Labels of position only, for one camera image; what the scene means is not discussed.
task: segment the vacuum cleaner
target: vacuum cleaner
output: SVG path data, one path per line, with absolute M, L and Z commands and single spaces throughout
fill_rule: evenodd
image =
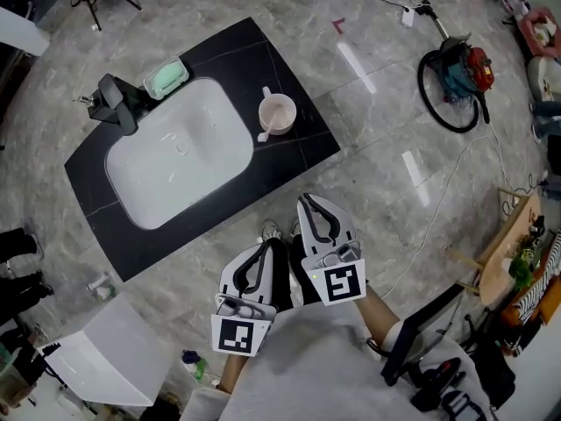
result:
M 415 8 L 415 11 L 420 15 L 430 16 L 437 25 L 438 31 L 444 37 L 444 42 L 438 50 L 432 50 L 423 56 L 417 70 L 421 98 L 430 114 L 440 125 L 450 131 L 468 132 L 478 122 L 479 107 L 477 102 L 479 102 L 483 118 L 486 123 L 489 123 L 490 117 L 485 92 L 491 88 L 494 82 L 491 60 L 482 48 L 467 44 L 471 34 L 459 38 L 448 36 L 448 32 L 444 29 L 428 0 L 423 0 L 423 5 Z M 426 67 L 432 68 L 437 73 L 438 81 L 444 90 L 444 101 L 446 103 L 455 104 L 465 100 L 472 101 L 473 117 L 468 125 L 456 126 L 448 123 L 437 113 L 424 88 L 423 76 Z

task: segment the white sink basin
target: white sink basin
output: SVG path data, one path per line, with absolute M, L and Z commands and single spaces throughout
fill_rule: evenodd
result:
M 156 229 L 243 172 L 252 154 L 252 137 L 230 99 L 203 78 L 123 136 L 105 167 L 132 222 Z

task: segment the cup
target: cup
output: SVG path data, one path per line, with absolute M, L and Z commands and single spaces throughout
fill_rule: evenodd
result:
M 263 96 L 265 98 L 259 105 L 261 127 L 273 136 L 286 134 L 296 120 L 295 102 L 284 94 L 271 94 L 271 90 L 267 86 L 263 88 Z

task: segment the gray shirt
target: gray shirt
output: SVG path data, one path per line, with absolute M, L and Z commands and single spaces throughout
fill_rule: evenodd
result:
M 391 350 L 402 323 L 387 335 Z M 448 419 L 442 410 L 421 413 L 409 402 L 417 389 L 401 378 L 388 387 L 384 362 L 365 346 L 370 335 L 354 303 L 311 304 L 280 313 L 258 355 L 247 361 L 232 395 L 197 389 L 181 421 L 325 421 Z M 459 357 L 465 391 L 487 417 L 489 401 L 475 366 L 444 338 L 422 361 L 422 369 Z

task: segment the red tape mark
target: red tape mark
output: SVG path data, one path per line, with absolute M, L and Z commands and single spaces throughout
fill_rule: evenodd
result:
M 343 30 L 341 30 L 340 27 L 343 22 L 344 18 L 340 18 L 339 20 L 334 20 L 333 22 L 331 22 L 339 34 L 343 34 Z

